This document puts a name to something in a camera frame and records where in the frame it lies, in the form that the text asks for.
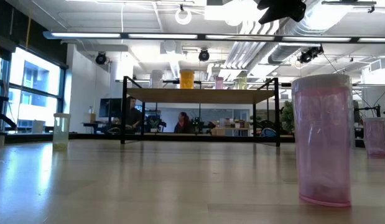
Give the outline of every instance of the wooden tabletop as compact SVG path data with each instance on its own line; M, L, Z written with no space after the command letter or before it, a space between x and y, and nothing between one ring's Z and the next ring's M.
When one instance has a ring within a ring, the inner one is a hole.
M274 96L274 91L128 88L128 95L146 103L253 104Z

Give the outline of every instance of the computer monitor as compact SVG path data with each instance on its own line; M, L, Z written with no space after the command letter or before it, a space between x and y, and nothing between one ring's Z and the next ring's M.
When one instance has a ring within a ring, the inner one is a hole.
M111 117L120 118L122 116L122 99L121 98L101 99L99 117L100 118L109 117L109 103L111 105Z

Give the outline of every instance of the ceiling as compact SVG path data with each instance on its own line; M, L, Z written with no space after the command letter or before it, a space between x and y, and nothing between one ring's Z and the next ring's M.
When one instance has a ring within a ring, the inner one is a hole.
M121 32L121 11L123 4L98 4L88 1L66 0L7 0L10 4L30 15L35 21L52 31L83 31L83 32ZM339 23L328 29L324 35L381 35L385 36L385 0L377 0L376 10L368 14L368 7L355 8L344 16ZM235 34L241 31L242 25L230 26L225 21L205 20L205 0L195 1L193 6L185 6L195 12L192 20L187 25L181 25L175 20L177 5L157 5L158 17L154 6L151 4L135 5L125 4L123 7L123 31L124 32L174 32L174 33L216 33ZM152 70L170 69L166 59L159 55L161 41L152 40L90 40L84 41L84 47L88 49L91 57L97 52L91 51L91 47L97 45L127 45L139 61L139 68L135 70L137 75L150 73ZM185 59L179 62L180 68L206 71L208 62L199 62L198 53L201 48L208 48L210 60L226 60L231 52L233 42L199 42L182 41L183 52L187 53ZM355 79L359 79L362 66L385 56L385 45L360 45L360 44L325 44L325 55L333 64L331 66L324 56L316 58L310 64L301 69L295 66L295 57L291 57L285 64L275 70L280 77L301 77L320 73L333 73L335 69L343 71ZM119 58L120 52L108 52L113 60Z

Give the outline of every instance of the black metal table frame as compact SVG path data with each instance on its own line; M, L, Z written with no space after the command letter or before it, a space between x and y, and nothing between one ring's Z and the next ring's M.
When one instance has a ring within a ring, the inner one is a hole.
M275 95L275 132L276 137L259 137L257 136L257 123L256 123L256 104L253 103L253 137L228 137L228 136L162 136L162 135L152 135L148 136L144 134L144 128L141 128L141 135L125 135L126 132L126 118L129 116L129 110L127 110L127 97L128 97L128 81L136 85L138 88L142 88L138 83L136 83L130 77L123 77L123 94L122 94L122 120L121 120L121 144L124 144L126 140L151 140L151 141L211 141L211 142L274 142L277 147L281 145L281 122L279 117L279 81L278 78L272 78L271 80L265 82L260 86L257 91L266 88L270 85L274 85L274 95ZM201 81L194 81L196 84L200 84L202 88ZM142 113L141 121L144 124L145 121L145 103L142 102ZM269 116L269 99L267 99L267 116Z

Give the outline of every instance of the man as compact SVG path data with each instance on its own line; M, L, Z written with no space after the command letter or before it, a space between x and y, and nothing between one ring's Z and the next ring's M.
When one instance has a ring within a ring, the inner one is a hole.
M126 106L130 105L129 116L126 118L126 128L137 131L138 126L141 124L141 112L136 109L136 99L132 96L127 97Z

